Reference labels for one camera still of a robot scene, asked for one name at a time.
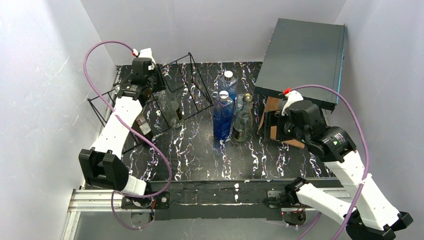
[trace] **bottle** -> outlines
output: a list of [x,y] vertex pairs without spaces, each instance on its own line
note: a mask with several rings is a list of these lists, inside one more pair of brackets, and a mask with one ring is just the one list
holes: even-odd
[[250,130],[252,129],[253,116],[251,113],[253,97],[250,93],[246,93],[243,97],[243,106],[232,124],[231,137],[234,141],[246,141]]
[[[134,129],[137,133],[143,135],[147,138],[150,142],[153,139],[153,133],[152,129],[149,126],[149,123],[146,121],[145,116],[143,115],[143,111],[140,112],[140,114],[135,119],[134,123],[132,124],[132,129]],[[132,133],[134,136],[135,142],[137,144],[143,144],[148,145],[145,141],[143,141],[141,138],[137,137],[134,133]]]
[[181,106],[175,96],[168,89],[164,89],[157,94],[157,104],[160,112],[171,128],[178,128],[184,123]]
[[233,76],[232,71],[225,71],[224,75],[218,81],[218,93],[227,91],[229,97],[235,101],[237,94],[237,78]]
[[230,135],[233,103],[227,91],[220,91],[218,100],[213,102],[213,135],[219,140]]

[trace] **white bottle cap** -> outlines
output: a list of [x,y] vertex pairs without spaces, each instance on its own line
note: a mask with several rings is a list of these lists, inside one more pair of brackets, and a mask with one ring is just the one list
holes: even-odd
[[233,72],[232,71],[225,71],[224,72],[224,77],[226,77],[226,78],[232,78],[233,77]]
[[221,100],[226,100],[228,98],[228,92],[227,91],[220,91],[219,92],[219,98]]

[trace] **bottle label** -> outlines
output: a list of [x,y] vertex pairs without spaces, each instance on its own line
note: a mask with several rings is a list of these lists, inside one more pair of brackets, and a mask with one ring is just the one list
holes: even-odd
[[143,116],[143,113],[140,113],[140,115],[138,115],[138,117],[135,120],[137,121],[138,126],[143,132],[143,135],[147,135],[148,133],[152,131],[145,117]]
[[232,127],[232,137],[236,140],[240,140],[242,133],[237,131],[234,127]]
[[183,119],[183,114],[181,112],[181,108],[178,106],[177,110],[175,110],[176,112],[176,116],[178,117],[178,122],[181,122],[181,120]]

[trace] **wooden block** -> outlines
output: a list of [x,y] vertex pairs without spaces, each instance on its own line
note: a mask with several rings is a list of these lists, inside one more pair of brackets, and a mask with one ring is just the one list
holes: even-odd
[[[279,101],[280,99],[275,98],[275,97],[268,97],[268,99],[266,100],[266,104],[265,104],[265,108],[263,110],[263,114],[262,114],[262,118],[260,119],[260,123],[259,123],[259,128],[257,130],[257,133],[259,134],[259,130],[262,128],[262,125],[264,125],[264,118],[265,118],[265,113],[267,111],[275,111],[278,110],[278,105],[279,105]],[[270,138],[272,140],[275,140],[277,137],[277,126],[272,126],[271,127],[271,135]],[[305,144],[301,143],[298,140],[288,140],[288,141],[284,141],[283,143],[294,146],[296,148],[300,148],[300,149],[304,149],[305,148]]]

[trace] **robotic arm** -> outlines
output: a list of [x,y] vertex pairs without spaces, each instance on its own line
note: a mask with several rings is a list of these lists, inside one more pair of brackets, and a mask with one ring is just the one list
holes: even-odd
[[[362,181],[364,165],[356,145],[346,131],[337,126],[328,126],[320,108],[300,93],[291,91],[286,95],[287,103],[282,110],[266,113],[265,125],[276,126],[276,139],[296,139],[337,176],[350,197],[363,184],[346,231],[356,239],[394,239],[395,231],[405,229],[413,219],[407,212],[399,212],[384,197],[373,181],[371,174]],[[285,186],[285,193],[277,198],[267,199],[274,205],[308,205],[342,224],[350,203],[337,199],[298,177]]]
[[79,163],[89,185],[141,196],[145,193],[147,184],[131,176],[121,161],[129,130],[115,115],[119,115],[127,125],[132,126],[151,94],[166,88],[162,71],[156,65],[150,48],[140,51],[132,61],[130,76],[114,87],[117,92],[115,112],[111,114],[90,149],[81,150]]

